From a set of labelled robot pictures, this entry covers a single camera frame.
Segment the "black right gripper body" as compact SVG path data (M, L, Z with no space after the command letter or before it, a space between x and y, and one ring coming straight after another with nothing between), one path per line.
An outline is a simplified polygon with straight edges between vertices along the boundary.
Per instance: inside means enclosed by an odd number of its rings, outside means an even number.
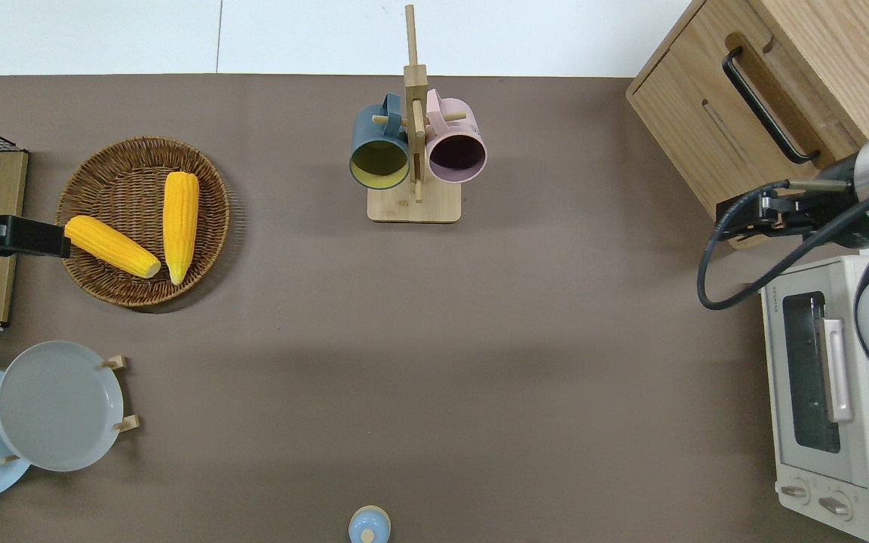
M808 238L834 222L859 199L851 182L841 188L804 189L797 195L782 195L778 189L765 190L756 199L758 229L772 236ZM850 250L869 248L869 217L849 221L832 238L831 243Z

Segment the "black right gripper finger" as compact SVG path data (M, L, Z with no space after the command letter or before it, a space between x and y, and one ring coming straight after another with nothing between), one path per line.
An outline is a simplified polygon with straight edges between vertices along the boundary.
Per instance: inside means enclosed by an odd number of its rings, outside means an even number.
M766 223L762 199L766 190L751 190L745 195L720 201L715 205L715 227L720 230L718 241L747 238L748 231Z

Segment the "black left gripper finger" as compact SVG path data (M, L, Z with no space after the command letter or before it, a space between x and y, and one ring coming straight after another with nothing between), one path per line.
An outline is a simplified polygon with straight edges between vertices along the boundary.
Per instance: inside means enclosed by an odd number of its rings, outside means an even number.
M6 251L61 259L70 257L70 239L62 226L5 216L4 227L3 248Z

